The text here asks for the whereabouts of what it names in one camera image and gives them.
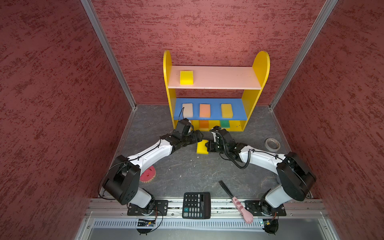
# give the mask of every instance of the black mounting plate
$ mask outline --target black mounting plate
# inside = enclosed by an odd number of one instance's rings
[[[155,200],[155,206],[157,209],[163,214],[163,216],[167,215],[167,210],[168,210],[168,200]],[[135,204],[130,204],[128,207],[128,216],[154,216],[155,211],[152,211],[151,214],[147,215],[144,214],[145,211],[141,207],[135,205]]]
[[[263,217],[266,217],[262,212],[260,212],[259,210],[259,200],[246,200],[244,201],[245,203],[245,208],[250,212],[252,213],[253,216],[256,216],[256,217],[260,217],[260,216],[263,216]],[[285,212],[285,207],[283,204],[281,204],[277,209],[277,212],[276,212],[276,216],[281,216],[281,217],[285,217],[287,216],[287,213]]]

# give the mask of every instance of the pink shelf board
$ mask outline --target pink shelf board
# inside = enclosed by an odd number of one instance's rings
[[[193,85],[180,85],[180,71],[193,71]],[[261,89],[252,67],[172,66],[168,88]]]

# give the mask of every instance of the gray tape roll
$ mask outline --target gray tape roll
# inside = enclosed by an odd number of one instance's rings
[[[268,143],[276,144],[277,148],[270,147]],[[265,140],[265,147],[268,149],[268,151],[277,152],[280,149],[280,143],[274,138],[268,138],[267,140]]]

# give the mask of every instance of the calculator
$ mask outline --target calculator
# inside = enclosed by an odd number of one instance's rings
[[[186,192],[183,201],[183,218],[211,218],[211,194],[209,192]]]

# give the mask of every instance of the red round object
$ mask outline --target red round object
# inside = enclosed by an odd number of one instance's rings
[[[153,166],[150,166],[144,173],[140,176],[140,182],[148,183],[152,181],[156,176],[156,170]]]

